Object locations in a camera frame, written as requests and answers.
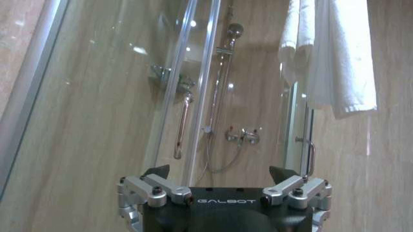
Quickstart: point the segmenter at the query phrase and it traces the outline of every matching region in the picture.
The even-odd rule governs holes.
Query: wall-mounted fixture
[[[250,144],[257,144],[260,142],[260,135],[257,133],[257,129],[254,131],[249,131],[248,129],[242,128],[240,134],[233,132],[234,128],[230,127],[226,130],[226,140],[230,142],[237,142],[238,145],[242,145],[245,140],[249,141]]]

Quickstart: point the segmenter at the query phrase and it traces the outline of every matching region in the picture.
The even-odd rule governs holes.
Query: glass panel
[[[285,167],[286,153],[297,154],[301,161],[301,147],[297,153],[288,152],[292,148],[286,145],[286,131],[300,134],[296,124],[304,124],[305,106],[297,99],[301,87],[290,93],[277,61],[286,4],[224,1],[195,186],[266,187],[274,184],[269,167]],[[297,105],[289,122],[292,96]]]
[[[169,164],[169,179],[181,184],[189,153],[191,124],[197,108],[201,88],[201,64],[206,45],[207,24],[212,0],[198,2],[197,12],[191,21],[191,32],[186,47],[186,57],[179,72],[179,84],[171,111],[166,119],[157,166]]]
[[[155,157],[186,7],[70,1],[0,205],[19,223],[2,231],[126,230],[115,183]]]
[[[306,162],[304,163],[302,156],[308,155],[305,148],[308,143],[298,141],[298,138],[308,138],[306,133],[306,95],[305,82],[297,82],[290,91],[290,105],[289,105],[289,122],[288,122],[288,140],[285,150],[285,168],[294,170],[298,174],[306,172]]]

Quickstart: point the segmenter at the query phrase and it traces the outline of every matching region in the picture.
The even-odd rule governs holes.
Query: beige tiled wall
[[[0,118],[12,92],[44,0],[0,1]]]
[[[334,187],[329,232],[413,231],[413,1],[369,0],[379,112],[317,111],[316,176]]]

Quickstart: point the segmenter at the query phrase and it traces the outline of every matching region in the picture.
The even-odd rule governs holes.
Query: glass shower door
[[[123,231],[115,184],[155,165],[197,1],[68,1],[0,231]]]

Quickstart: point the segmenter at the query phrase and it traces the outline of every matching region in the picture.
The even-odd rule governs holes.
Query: bathroom wall
[[[316,111],[314,176],[333,184],[325,231],[413,230],[413,1],[369,0],[379,111]]]
[[[0,118],[12,92],[44,0],[0,1]]]
[[[224,2],[224,9],[228,9],[229,2]],[[236,44],[226,94],[218,115],[216,143],[212,146],[212,167],[220,169],[237,155],[237,142],[229,142],[225,138],[225,132],[232,126],[236,134],[240,134],[242,128],[249,131],[257,129],[261,141],[257,145],[245,142],[240,158],[232,168],[221,174],[206,173],[198,186],[269,186],[274,183],[269,166],[284,167],[288,104],[284,101],[286,96],[282,95],[285,81],[280,78],[278,45],[288,5],[288,0],[261,0],[260,3],[250,0],[234,1],[230,23],[242,24],[245,32]],[[217,46],[222,46],[221,37],[226,36],[225,19],[222,17],[218,27]],[[217,62],[216,55],[210,71],[206,112],[209,112],[217,80]],[[205,167],[206,140],[206,134],[202,134],[197,154],[195,182]]]
[[[115,184],[141,175],[185,1],[70,1],[0,202],[0,231],[125,231]]]

